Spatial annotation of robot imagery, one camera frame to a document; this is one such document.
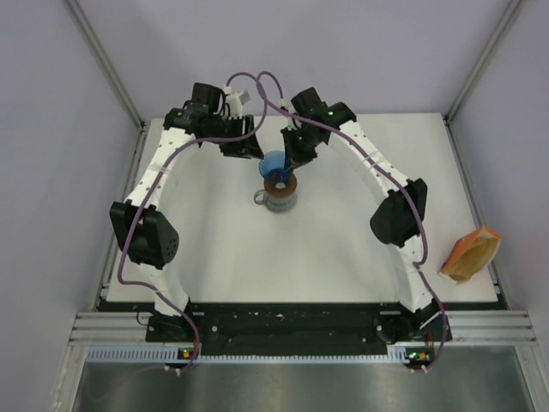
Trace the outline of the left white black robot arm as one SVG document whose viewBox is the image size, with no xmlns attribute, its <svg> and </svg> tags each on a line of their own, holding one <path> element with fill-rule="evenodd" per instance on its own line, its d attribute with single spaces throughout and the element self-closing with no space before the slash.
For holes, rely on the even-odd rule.
<svg viewBox="0 0 549 412">
<path fill-rule="evenodd" d="M 166 332 L 179 341 L 192 335 L 195 321 L 186 311 L 188 294 L 168 268 L 180 236 L 166 212 L 184 163 L 204 143 L 217 145 L 225 157 L 263 158 L 256 138 L 259 124 L 244 113 L 249 99 L 247 92 L 229 86 L 195 83 L 190 99 L 165 116 L 156 150 L 135 188 L 109 211 L 122 252 L 119 262 L 131 261 L 145 271 L 148 279 L 138 284 L 154 293 L 156 312 L 168 316 Z"/>
</svg>

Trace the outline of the blue glass ribbed dripper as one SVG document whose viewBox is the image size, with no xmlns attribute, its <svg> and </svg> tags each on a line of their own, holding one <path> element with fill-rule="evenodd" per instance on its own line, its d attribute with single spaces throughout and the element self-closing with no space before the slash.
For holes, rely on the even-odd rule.
<svg viewBox="0 0 549 412">
<path fill-rule="evenodd" d="M 285 152 L 272 150 L 267 152 L 259 161 L 258 170 L 260 175 L 271 183 L 287 182 L 292 172 L 286 169 Z"/>
</svg>

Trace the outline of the grey glass coffee server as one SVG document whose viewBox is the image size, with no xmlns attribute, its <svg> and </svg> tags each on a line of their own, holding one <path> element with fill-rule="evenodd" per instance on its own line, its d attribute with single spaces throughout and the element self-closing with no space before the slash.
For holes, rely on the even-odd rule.
<svg viewBox="0 0 549 412">
<path fill-rule="evenodd" d="M 294 192 L 289 197 L 276 197 L 265 190 L 259 190 L 254 194 L 253 201 L 256 205 L 263 206 L 270 212 L 282 214 L 289 212 L 296 206 L 298 195 Z"/>
</svg>

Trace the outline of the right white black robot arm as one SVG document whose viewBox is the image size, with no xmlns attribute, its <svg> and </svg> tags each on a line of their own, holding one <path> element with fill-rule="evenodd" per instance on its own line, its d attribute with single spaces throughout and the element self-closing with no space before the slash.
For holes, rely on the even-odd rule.
<svg viewBox="0 0 549 412">
<path fill-rule="evenodd" d="M 389 342 L 400 336 L 418 340 L 433 320 L 447 318 L 443 304 L 422 270 L 429 254 L 425 232 L 428 187 L 422 178 L 411 179 L 386 159 L 366 135 L 351 108 L 325 103 L 314 88 L 291 99 L 288 125 L 282 130 L 284 174 L 289 175 L 317 157 L 325 144 L 339 154 L 377 196 L 378 206 L 369 220 L 375 238 L 393 250 L 401 319 L 397 331 L 384 321 L 377 333 Z"/>
</svg>

